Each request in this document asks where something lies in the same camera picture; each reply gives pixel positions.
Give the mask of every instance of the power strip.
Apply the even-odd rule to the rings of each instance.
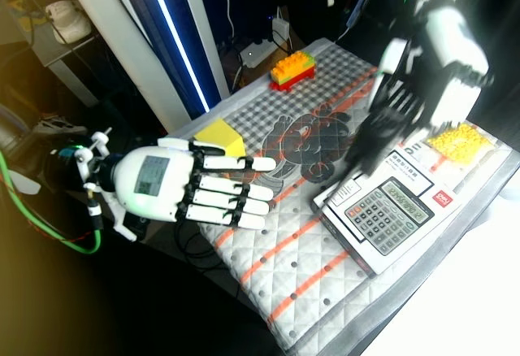
[[[282,45],[288,39],[289,23],[283,19],[273,19],[273,40]],[[274,53],[276,49],[278,49],[278,46],[274,42],[264,39],[259,45],[251,43],[240,52],[240,56],[244,65],[252,69]]]

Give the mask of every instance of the yellow cube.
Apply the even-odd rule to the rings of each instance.
[[[195,134],[195,139],[201,142],[215,143],[226,150],[226,155],[232,157],[245,156],[244,141],[241,135],[222,119]]]

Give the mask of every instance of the green cable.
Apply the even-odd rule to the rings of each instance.
[[[76,252],[80,252],[82,254],[92,254],[96,253],[101,246],[101,232],[99,230],[94,230],[94,246],[91,249],[86,249],[81,246],[74,244],[73,242],[67,241],[63,236],[61,236],[58,232],[44,224],[40,219],[34,216],[31,211],[25,207],[22,201],[16,196],[15,188],[13,187],[13,183],[11,181],[11,176],[9,175],[9,170],[7,169],[6,160],[3,157],[2,151],[0,151],[0,171],[2,172],[2,176],[4,182],[7,186],[7,191],[11,196],[12,201],[15,203],[18,210],[27,218],[31,223],[35,226],[49,234],[51,237],[56,238],[62,244],[68,246],[69,248],[74,249]]]

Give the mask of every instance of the calculator button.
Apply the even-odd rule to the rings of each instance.
[[[385,239],[386,239],[387,236],[385,236],[384,234],[379,234],[375,239],[374,239],[374,242],[376,244],[380,244],[381,242],[383,242]]]

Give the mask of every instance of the calculator keypad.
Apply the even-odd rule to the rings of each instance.
[[[366,195],[345,214],[383,256],[392,252],[418,229],[380,189]]]

